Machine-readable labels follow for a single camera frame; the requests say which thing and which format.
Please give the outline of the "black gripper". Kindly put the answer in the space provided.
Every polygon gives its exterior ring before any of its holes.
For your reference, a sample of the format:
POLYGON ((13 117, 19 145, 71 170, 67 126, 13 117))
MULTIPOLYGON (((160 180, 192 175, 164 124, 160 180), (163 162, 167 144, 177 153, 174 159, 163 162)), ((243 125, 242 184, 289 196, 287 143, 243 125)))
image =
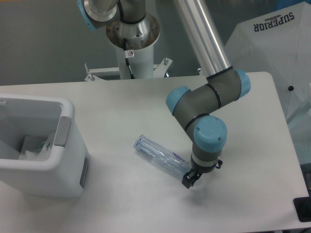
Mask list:
POLYGON ((199 159, 193 152, 191 153, 191 170, 183 175, 182 184, 187 188, 198 186, 201 184, 202 174, 209 173, 214 169, 220 169, 223 161, 218 156, 212 161, 203 161, 199 159))

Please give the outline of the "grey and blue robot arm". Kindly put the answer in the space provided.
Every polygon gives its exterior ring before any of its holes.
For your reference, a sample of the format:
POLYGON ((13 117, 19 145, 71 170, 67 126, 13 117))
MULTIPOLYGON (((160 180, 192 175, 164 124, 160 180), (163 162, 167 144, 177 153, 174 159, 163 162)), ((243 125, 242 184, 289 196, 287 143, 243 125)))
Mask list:
MULTIPOLYGON (((172 172, 180 172, 182 184, 190 188, 201 178, 222 166, 226 143, 225 123, 212 113, 241 97, 251 88, 244 71, 235 70, 227 59, 219 35, 202 0, 176 0, 190 44, 207 78, 203 86, 190 90, 181 86, 169 93, 166 105, 192 141, 191 168, 172 156, 160 159, 172 172)), ((146 11, 143 0, 80 0, 80 13, 91 30, 106 28, 116 49, 120 78, 155 77, 153 46, 159 38, 158 21, 146 11)))

